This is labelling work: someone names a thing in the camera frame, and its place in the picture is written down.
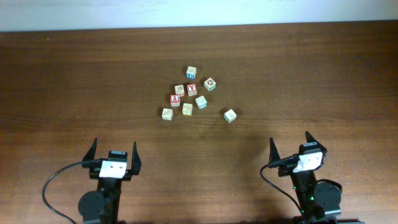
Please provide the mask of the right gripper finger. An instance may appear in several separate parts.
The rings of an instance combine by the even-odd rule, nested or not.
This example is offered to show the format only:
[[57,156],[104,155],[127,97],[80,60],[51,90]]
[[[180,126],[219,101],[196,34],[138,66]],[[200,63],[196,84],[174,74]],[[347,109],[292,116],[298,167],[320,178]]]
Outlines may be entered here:
[[269,164],[278,164],[280,161],[280,156],[276,148],[274,139],[270,138],[269,141],[270,141]]
[[311,134],[309,131],[305,132],[305,137],[307,140],[307,143],[315,142],[317,145],[322,146]]

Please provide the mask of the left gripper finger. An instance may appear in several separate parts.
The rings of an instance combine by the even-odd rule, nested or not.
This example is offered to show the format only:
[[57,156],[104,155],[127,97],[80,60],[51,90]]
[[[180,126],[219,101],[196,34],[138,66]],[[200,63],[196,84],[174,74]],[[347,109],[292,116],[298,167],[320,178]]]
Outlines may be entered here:
[[95,159],[96,147],[97,147],[97,138],[94,139],[90,149],[83,157],[83,159],[82,159],[83,162],[88,162],[88,161],[92,161]]
[[141,158],[139,157],[139,153],[137,151],[137,144],[134,141],[133,149],[132,149],[132,163],[131,163],[131,170],[133,174],[139,174],[141,171]]

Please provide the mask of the wooden block plain picture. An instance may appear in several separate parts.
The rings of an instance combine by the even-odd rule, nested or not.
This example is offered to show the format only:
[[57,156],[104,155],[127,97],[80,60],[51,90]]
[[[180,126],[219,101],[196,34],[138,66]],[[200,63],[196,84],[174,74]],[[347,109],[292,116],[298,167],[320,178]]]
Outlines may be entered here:
[[164,108],[162,110],[162,119],[171,121],[173,118],[173,114],[174,112],[172,109]]

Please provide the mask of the wooden block green letter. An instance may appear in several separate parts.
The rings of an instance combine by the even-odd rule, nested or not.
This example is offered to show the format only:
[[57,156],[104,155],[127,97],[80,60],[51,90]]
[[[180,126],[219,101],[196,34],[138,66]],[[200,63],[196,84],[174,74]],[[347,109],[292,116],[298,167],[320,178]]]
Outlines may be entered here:
[[224,119],[228,122],[231,123],[237,118],[237,114],[232,110],[228,110],[227,112],[224,113]]

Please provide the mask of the wooden block yellow side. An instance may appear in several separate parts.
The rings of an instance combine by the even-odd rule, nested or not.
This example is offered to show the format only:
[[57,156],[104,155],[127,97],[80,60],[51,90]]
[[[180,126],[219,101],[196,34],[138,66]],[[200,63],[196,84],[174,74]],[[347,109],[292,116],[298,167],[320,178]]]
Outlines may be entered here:
[[193,111],[193,105],[190,103],[184,103],[182,107],[182,114],[191,116]]

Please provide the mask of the wooden block green picture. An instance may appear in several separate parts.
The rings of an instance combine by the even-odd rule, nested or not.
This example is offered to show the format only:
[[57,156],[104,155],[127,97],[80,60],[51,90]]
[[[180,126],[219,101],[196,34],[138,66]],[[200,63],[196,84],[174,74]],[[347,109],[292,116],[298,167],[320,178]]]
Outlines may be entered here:
[[204,96],[199,96],[198,98],[196,98],[195,103],[197,104],[199,110],[208,106],[208,102]]

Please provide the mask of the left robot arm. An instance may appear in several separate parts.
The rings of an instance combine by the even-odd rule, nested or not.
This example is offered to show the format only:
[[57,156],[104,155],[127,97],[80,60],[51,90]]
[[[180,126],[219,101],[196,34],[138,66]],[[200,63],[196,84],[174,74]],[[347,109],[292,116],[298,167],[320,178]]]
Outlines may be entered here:
[[122,183],[130,181],[141,171],[141,159],[137,145],[133,144],[131,167],[127,167],[128,153],[109,151],[107,158],[95,159],[97,140],[83,157],[82,167],[89,170],[89,177],[97,180],[96,190],[85,193],[79,203],[78,211],[83,223],[117,224]]

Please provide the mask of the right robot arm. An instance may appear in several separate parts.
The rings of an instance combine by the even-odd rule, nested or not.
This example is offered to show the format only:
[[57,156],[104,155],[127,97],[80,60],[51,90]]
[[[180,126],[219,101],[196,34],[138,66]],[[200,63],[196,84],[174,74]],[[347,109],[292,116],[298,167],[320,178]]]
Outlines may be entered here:
[[322,167],[327,148],[308,131],[306,143],[299,151],[286,158],[279,156],[275,142],[270,138],[269,162],[262,169],[278,169],[278,176],[289,176],[297,196],[293,203],[300,211],[297,223],[336,223],[341,213],[342,185],[329,180],[317,179],[315,171]]

